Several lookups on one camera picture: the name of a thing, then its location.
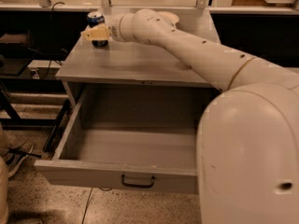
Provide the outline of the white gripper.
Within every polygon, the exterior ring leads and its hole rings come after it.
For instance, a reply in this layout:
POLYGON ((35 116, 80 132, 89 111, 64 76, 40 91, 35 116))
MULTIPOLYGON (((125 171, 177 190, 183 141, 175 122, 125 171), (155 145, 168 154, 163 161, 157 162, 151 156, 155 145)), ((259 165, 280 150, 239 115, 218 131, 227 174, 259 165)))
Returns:
POLYGON ((135 40, 132 28, 133 16, 133 13, 115 15, 108 21, 108 27, 104 24, 88 26, 81 32, 81 36, 88 41, 108 40, 112 36, 115 41, 133 42, 135 40))

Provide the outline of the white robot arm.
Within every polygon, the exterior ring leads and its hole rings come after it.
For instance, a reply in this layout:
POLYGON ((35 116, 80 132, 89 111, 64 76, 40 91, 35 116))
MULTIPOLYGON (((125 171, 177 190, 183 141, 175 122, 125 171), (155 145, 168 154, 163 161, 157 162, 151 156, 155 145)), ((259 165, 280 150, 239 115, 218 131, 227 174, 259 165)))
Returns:
POLYGON ((299 75, 141 9, 83 31, 163 48, 221 91, 196 144, 202 224, 299 224, 299 75))

